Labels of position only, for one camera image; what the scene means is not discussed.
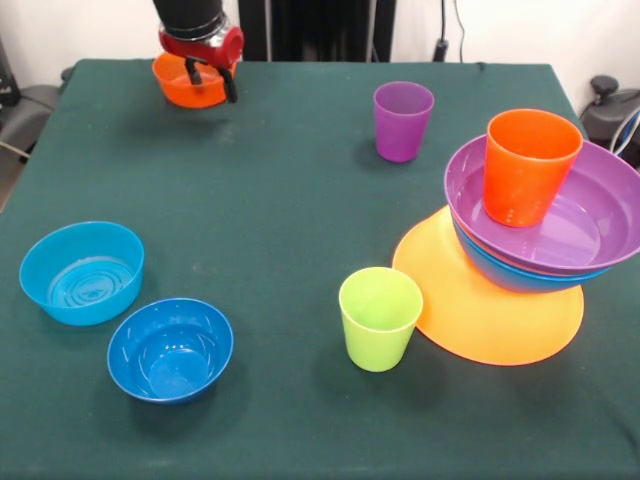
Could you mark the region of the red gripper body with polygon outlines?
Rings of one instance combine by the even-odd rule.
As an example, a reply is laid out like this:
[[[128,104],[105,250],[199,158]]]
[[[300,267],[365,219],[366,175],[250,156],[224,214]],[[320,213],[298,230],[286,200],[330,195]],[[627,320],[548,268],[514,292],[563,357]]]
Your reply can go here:
[[[221,33],[208,39],[194,41],[172,37],[161,28],[159,40],[167,53],[223,69],[230,69],[240,59],[244,48],[244,34],[237,25],[224,28]]]

